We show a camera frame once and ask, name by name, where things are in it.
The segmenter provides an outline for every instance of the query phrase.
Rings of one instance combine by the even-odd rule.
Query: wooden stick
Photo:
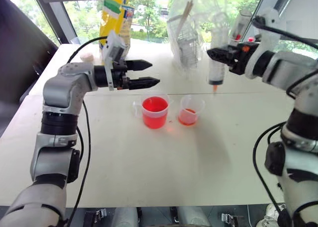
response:
[[[192,10],[192,7],[193,7],[193,1],[191,0],[190,2],[188,1],[187,2],[187,5],[183,11],[183,15],[180,19],[180,22],[179,22],[179,25],[178,25],[178,28],[177,28],[177,32],[176,32],[176,38],[178,38],[181,30],[182,30],[182,27],[184,25],[184,23],[186,22],[187,20],[187,17],[188,15],[190,14],[190,11]]]

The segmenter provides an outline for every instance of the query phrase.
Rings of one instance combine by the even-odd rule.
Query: green foliage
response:
[[[171,6],[174,0],[168,0],[168,11],[171,10]]]
[[[318,51],[315,48],[310,47],[310,46],[303,44],[301,42],[296,42],[296,41],[279,40],[274,51],[275,52],[278,52],[278,51],[296,52],[296,53],[301,53],[305,56],[309,55],[308,53],[302,53],[302,52],[295,51],[295,49],[308,51],[311,53],[312,56],[315,57],[315,59],[318,57]]]
[[[147,33],[146,32],[136,32],[130,31],[131,38],[139,39],[139,40],[147,40]]]
[[[32,22],[57,46],[59,41],[56,38],[52,28],[48,21],[44,17],[39,5],[36,0],[14,0],[15,5],[28,17]]]
[[[157,38],[167,38],[167,24],[161,20],[159,20],[156,25],[153,27],[152,34]]]
[[[235,19],[237,15],[239,14],[239,11],[242,9],[247,9],[251,13],[254,13],[256,10],[256,7],[259,3],[259,0],[228,0],[228,6],[227,6],[227,14],[229,16],[229,25],[232,27],[233,23],[235,22]],[[206,22],[201,25],[201,29],[205,31],[206,33],[211,33],[211,29],[213,28],[213,23]]]
[[[135,8],[134,17],[138,19],[138,23],[145,26],[147,31],[147,40],[150,39],[150,33],[157,30],[156,36],[160,37],[162,32],[162,23],[160,22],[161,8],[156,4],[156,0],[131,0],[130,5]]]
[[[99,36],[100,0],[67,1],[64,6],[82,43]]]

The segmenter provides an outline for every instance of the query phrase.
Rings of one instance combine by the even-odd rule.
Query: table surface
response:
[[[40,89],[75,48],[73,45],[59,48],[0,139],[0,176],[5,183],[0,185],[0,193],[5,193],[0,196],[0,205],[10,205],[31,184],[29,165],[42,116]],[[268,203],[253,168],[252,149],[260,133],[288,118],[292,100],[259,79],[247,80],[232,74],[227,75],[220,93],[213,95],[211,86],[205,85],[207,74],[202,72],[197,77],[200,80],[194,81],[185,81],[176,74],[167,50],[166,44],[138,47],[136,42],[132,43],[129,54],[129,58],[153,63],[153,68],[139,72],[140,76],[159,77],[161,82],[156,88],[169,93],[174,100],[163,128],[148,129],[141,119],[134,117],[132,103],[144,90],[110,92],[104,88],[85,97],[92,156],[79,206]],[[184,93],[195,93],[206,102],[198,123],[192,127],[183,126],[176,119]],[[83,112],[79,127],[86,149],[80,178],[67,187],[68,207],[76,201],[86,164]],[[282,201],[276,178],[264,168],[265,152],[266,141],[263,141],[257,153],[258,166],[277,201]]]

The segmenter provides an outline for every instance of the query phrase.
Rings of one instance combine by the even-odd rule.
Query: black chair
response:
[[[10,0],[0,0],[0,136],[57,48]]]

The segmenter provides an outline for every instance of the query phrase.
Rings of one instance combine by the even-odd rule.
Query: plastic measuring cup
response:
[[[194,125],[204,107],[205,102],[200,97],[192,94],[183,96],[180,102],[179,122],[186,126]]]
[[[171,102],[166,94],[149,93],[143,95],[140,102],[133,104],[135,116],[142,117],[147,127],[159,129],[166,122]]]

